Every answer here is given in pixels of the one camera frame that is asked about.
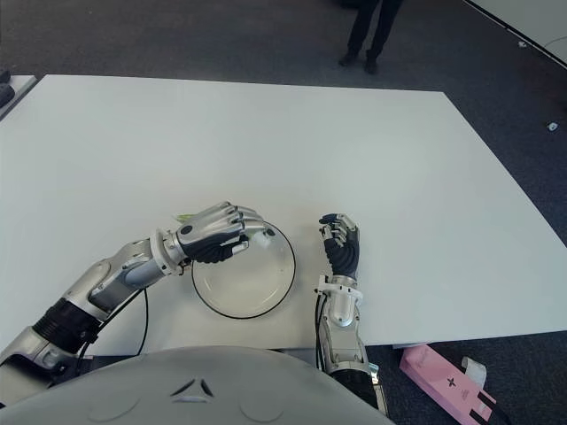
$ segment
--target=silver robotic forearm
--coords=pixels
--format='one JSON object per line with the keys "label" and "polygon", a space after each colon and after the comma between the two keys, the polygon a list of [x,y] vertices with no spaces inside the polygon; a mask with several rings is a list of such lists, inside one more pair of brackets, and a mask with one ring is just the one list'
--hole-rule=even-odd
{"label": "silver robotic forearm", "polygon": [[358,335],[359,229],[345,214],[327,214],[320,223],[333,276],[321,276],[316,290],[317,356],[324,372],[377,408],[366,349]]}
{"label": "silver robotic forearm", "polygon": [[318,332],[325,373],[333,375],[344,369],[360,370],[370,375],[366,349],[358,335],[362,294],[355,279],[333,276],[330,282],[321,276],[317,291],[324,297]]}
{"label": "silver robotic forearm", "polygon": [[182,274],[192,260],[223,261],[247,248],[247,235],[263,229],[254,210],[225,202],[190,217],[174,233],[156,230],[98,261],[0,353],[0,403],[14,403],[49,386],[51,377],[72,366],[81,347],[93,343],[111,314],[139,290],[166,275]]}

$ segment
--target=white wall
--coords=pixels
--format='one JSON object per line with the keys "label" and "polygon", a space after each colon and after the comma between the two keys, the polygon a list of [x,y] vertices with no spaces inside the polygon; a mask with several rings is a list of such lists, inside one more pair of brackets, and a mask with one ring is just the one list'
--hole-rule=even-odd
{"label": "white wall", "polygon": [[567,0],[472,0],[567,62]]}

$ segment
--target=small green object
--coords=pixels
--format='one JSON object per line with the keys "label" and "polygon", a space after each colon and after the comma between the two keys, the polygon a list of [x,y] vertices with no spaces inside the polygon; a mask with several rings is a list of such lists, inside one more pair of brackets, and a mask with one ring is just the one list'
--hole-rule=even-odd
{"label": "small green object", "polygon": [[195,214],[179,214],[179,215],[175,216],[175,219],[183,224],[185,221],[187,221],[188,219],[190,219],[194,215]]}

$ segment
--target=black shoe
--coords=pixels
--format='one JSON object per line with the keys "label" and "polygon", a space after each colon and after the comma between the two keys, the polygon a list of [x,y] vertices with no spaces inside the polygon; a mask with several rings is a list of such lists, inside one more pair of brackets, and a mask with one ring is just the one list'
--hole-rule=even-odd
{"label": "black shoe", "polygon": [[338,61],[338,64],[341,66],[350,66],[356,61],[357,58],[358,55],[356,53],[349,51]]}
{"label": "black shoe", "polygon": [[378,64],[375,59],[366,59],[366,64],[364,64],[364,71],[370,75],[374,75],[378,72]]}

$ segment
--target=black trousers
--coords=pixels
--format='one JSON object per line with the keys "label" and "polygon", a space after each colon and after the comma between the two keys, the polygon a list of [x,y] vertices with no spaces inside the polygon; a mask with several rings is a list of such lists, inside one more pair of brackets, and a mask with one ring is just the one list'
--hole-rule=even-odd
{"label": "black trousers", "polygon": [[[393,20],[396,18],[402,2],[403,0],[382,0],[382,8],[374,40],[372,40],[370,49],[366,51],[368,59],[376,59],[382,53],[384,44],[392,29]],[[380,3],[380,0],[362,0],[351,36],[348,39],[348,51],[350,53],[358,54],[361,51],[362,43],[364,43],[364,39],[369,33],[370,21],[378,3]]]}

